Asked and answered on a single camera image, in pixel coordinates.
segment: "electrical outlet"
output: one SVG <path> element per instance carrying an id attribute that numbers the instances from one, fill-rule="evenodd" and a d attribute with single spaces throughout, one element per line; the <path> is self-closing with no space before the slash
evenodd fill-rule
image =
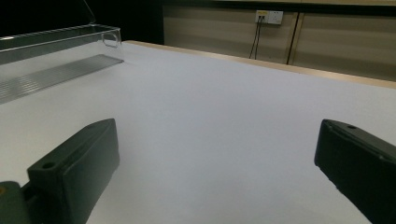
<path id="1" fill-rule="evenodd" d="M 257 10 L 255 22 L 259 22 L 261 17 L 264 17 L 262 23 L 280 25 L 282 24 L 283 11 Z"/>
<path id="2" fill-rule="evenodd" d="M 268 23 L 280 25 L 282 24 L 283 11 L 269 11 Z"/>
<path id="3" fill-rule="evenodd" d="M 267 10 L 257 10 L 256 11 L 256 20 L 255 22 L 259 22 L 260 21 L 260 17 L 264 17 L 262 19 L 262 23 L 266 23 L 265 21 L 268 20 L 268 12 Z"/>

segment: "transparent acrylic box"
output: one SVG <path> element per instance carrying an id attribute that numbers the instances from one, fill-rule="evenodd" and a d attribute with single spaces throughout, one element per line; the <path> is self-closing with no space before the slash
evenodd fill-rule
<path id="1" fill-rule="evenodd" d="M 0 104 L 123 62 L 120 28 L 89 24 L 0 38 Z"/>

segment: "table edge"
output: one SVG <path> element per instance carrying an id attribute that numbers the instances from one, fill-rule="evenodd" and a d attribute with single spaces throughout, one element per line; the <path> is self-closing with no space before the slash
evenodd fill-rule
<path id="1" fill-rule="evenodd" d="M 257 61 L 257 60 L 247 59 L 247 58 L 230 56 L 230 55 L 205 52 L 205 51 L 200 51 L 200 50 L 195 50 L 195 49 L 182 49 L 182 48 L 157 45 L 157 44 L 151 44 L 151 43 L 134 41 L 134 40 L 126 40 L 126 41 L 123 41 L 123 43 L 135 44 L 138 46 L 143 46 L 143 47 L 148 47 L 148 48 L 153 48 L 153 49 L 163 49 L 163 50 L 169 50 L 169 51 L 173 51 L 173 52 L 187 53 L 187 54 L 192 54 L 192 55 L 200 55 L 200 56 L 205 56 L 208 58 L 215 58 L 215 59 L 227 60 L 227 61 L 238 62 L 238 63 L 252 64 L 252 65 L 256 65 L 256 66 L 273 68 L 273 69 L 278 69 L 278 70 L 282 70 L 282 71 L 293 72 L 293 73 L 298 73 L 298 74 L 303 74 L 303 75 L 326 77 L 326 78 L 335 79 L 335 80 L 342 80 L 342 81 L 347 81 L 347 82 L 355 82 L 355 83 L 366 84 L 366 85 L 371 85 L 371 86 L 396 89 L 396 82 L 382 80 L 382 79 L 375 79 L 375 78 L 369 78 L 369 77 L 356 77 L 356 76 L 342 74 L 342 73 L 334 73 L 334 72 L 322 71 L 322 70 L 317 70 L 317 69 L 312 69 L 312 68 L 298 67 L 298 66 L 281 64 L 281 63 L 269 63 L 269 62 L 264 62 L 264 61 Z"/>

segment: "table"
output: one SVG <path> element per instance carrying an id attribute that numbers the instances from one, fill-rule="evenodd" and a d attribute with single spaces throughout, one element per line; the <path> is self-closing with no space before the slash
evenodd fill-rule
<path id="1" fill-rule="evenodd" d="M 314 165 L 318 130 L 336 119 L 395 145 L 394 83 L 123 47 L 124 63 L 0 105 L 2 180 L 25 184 L 29 165 L 115 118 L 120 167 L 88 223 L 369 223 Z"/>

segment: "wooden wall panel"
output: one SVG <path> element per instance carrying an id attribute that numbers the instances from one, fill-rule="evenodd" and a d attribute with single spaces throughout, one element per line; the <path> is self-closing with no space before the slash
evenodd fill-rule
<path id="1" fill-rule="evenodd" d="M 165 45 L 248 58 L 253 44 L 255 10 L 164 7 Z M 282 25 L 264 24 L 258 59 L 283 63 L 292 25 L 285 12 Z"/>
<path id="2" fill-rule="evenodd" d="M 305 14 L 292 64 L 396 80 L 396 18 Z"/>

